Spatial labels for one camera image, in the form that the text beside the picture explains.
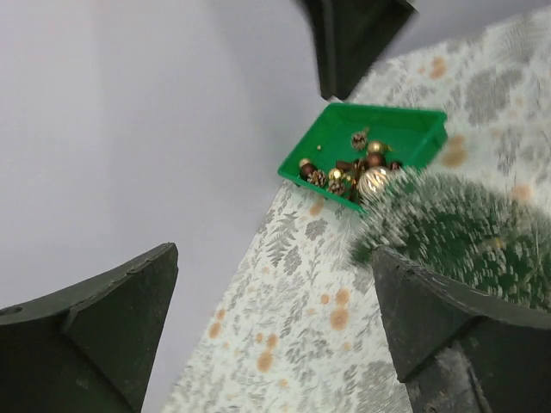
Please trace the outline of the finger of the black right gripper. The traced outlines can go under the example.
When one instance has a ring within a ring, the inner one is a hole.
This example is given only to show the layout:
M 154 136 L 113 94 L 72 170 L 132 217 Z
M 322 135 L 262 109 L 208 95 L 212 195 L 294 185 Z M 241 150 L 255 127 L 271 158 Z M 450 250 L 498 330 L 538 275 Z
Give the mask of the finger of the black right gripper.
M 346 100 L 417 14 L 403 0 L 301 0 L 317 61 L 319 93 Z

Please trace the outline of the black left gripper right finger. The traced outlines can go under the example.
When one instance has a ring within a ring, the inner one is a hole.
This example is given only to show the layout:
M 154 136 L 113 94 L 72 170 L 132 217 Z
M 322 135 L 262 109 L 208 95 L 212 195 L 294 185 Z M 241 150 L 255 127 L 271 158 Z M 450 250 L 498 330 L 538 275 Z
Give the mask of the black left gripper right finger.
M 372 269 L 413 411 L 550 410 L 549 314 L 481 293 L 388 247 L 375 250 Z

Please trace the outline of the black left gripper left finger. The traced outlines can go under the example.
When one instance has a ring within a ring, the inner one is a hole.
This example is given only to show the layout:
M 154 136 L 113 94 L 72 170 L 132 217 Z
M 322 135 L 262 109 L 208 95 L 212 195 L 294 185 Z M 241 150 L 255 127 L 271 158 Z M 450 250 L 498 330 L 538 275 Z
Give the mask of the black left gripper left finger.
M 178 250 L 1 310 L 3 412 L 140 412 L 176 285 Z

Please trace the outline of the small green christmas tree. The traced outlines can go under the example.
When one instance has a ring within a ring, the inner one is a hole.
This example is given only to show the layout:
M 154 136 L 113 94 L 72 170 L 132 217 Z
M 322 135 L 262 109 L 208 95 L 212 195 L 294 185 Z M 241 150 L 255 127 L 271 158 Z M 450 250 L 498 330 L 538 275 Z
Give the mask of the small green christmas tree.
M 363 201 L 350 261 L 387 246 L 424 268 L 530 309 L 550 310 L 550 215 L 481 182 L 405 169 Z

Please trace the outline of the green plastic tray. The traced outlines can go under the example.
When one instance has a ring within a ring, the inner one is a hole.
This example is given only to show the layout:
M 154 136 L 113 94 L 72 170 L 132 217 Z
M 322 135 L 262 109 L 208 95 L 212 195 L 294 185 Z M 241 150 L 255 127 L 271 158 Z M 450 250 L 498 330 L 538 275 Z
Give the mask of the green plastic tray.
M 365 157 L 364 151 L 352 147 L 351 140 L 353 133 L 366 131 L 367 139 L 390 146 L 386 160 L 422 169 L 436 158 L 448 140 L 446 121 L 447 115 L 438 110 L 331 103 L 283 160 L 278 175 L 360 212 L 362 207 L 355 202 L 302 180 L 300 161 L 306 158 L 328 172 L 338 161 L 351 162 Z

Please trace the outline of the brown faceted bauble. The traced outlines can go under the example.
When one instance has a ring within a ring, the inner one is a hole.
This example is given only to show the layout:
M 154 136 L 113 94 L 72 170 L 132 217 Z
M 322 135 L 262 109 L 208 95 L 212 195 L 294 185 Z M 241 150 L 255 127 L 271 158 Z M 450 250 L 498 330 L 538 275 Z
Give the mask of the brown faceted bauble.
M 386 167 L 387 160 L 382 153 L 379 152 L 370 152 L 365 158 L 365 163 L 369 169 L 375 167 Z

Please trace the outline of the gold glitter bauble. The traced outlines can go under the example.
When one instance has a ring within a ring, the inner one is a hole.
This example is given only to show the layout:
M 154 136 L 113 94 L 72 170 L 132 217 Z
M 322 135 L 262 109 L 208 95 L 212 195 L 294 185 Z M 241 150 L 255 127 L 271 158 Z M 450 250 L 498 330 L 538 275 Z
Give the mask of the gold glitter bauble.
M 303 158 L 299 161 L 299 167 L 302 168 L 303 166 L 309 164 L 311 162 L 310 159 L 308 158 Z

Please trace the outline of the gold ribbed small bauble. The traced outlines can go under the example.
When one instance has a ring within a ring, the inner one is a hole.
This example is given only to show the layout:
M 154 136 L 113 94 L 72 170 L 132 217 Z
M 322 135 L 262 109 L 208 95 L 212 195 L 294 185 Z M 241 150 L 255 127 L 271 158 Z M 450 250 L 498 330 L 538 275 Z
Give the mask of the gold ribbed small bauble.
M 328 173 L 328 178 L 330 181 L 340 181 L 343 178 L 343 171 L 339 168 L 333 168 Z

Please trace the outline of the dark brown bauble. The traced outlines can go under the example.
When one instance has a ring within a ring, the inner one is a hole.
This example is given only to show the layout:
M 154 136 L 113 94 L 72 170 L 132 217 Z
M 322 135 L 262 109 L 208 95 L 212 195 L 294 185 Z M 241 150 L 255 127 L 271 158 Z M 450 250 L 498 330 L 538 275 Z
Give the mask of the dark brown bauble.
M 300 178 L 304 181 L 307 181 L 309 179 L 309 176 L 317 170 L 318 168 L 312 163 L 305 163 L 300 166 Z

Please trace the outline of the frosted pine cone upper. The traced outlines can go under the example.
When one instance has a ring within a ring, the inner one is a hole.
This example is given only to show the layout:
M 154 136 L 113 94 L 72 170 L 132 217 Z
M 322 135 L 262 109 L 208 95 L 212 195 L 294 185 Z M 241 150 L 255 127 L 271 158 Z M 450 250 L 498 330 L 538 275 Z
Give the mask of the frosted pine cone upper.
M 323 188 L 327 183 L 327 177 L 323 170 L 314 170 L 307 176 L 306 181 L 318 188 Z

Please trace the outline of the frosted pine cone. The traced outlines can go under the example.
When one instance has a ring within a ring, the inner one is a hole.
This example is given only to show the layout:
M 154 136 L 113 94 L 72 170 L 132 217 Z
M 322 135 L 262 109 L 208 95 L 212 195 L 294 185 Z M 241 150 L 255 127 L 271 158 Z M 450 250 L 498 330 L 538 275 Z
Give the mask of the frosted pine cone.
M 341 180 L 328 181 L 327 191 L 336 196 L 342 196 L 346 191 L 346 184 Z
M 327 177 L 323 170 L 314 170 L 307 176 L 306 181 L 318 188 L 323 188 L 327 183 Z

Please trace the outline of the silver ribbed bauble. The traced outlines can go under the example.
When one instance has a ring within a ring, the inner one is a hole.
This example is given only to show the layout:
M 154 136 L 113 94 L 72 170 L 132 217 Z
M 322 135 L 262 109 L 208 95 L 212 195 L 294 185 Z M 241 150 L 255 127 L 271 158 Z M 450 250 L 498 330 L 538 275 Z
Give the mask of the silver ribbed bauble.
M 391 176 L 386 167 L 373 167 L 363 172 L 357 181 L 357 191 L 361 201 L 367 200 L 372 194 L 379 192 Z

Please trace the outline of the frosted pine cone lower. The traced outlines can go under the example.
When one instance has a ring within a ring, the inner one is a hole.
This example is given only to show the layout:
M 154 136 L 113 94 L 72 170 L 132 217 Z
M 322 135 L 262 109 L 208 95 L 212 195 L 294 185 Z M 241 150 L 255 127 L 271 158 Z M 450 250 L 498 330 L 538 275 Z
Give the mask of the frosted pine cone lower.
M 342 196 L 346 191 L 346 184 L 341 180 L 328 181 L 327 191 L 336 196 Z

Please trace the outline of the floral patterned table mat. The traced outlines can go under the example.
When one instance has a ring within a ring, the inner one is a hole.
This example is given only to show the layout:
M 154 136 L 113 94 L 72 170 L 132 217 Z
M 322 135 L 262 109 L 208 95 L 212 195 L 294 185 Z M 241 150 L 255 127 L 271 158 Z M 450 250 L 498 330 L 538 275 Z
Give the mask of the floral patterned table mat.
M 376 66 L 356 102 L 441 109 L 432 164 L 550 206 L 550 10 Z M 167 412 L 407 412 L 369 272 L 345 250 L 358 218 L 284 183 Z

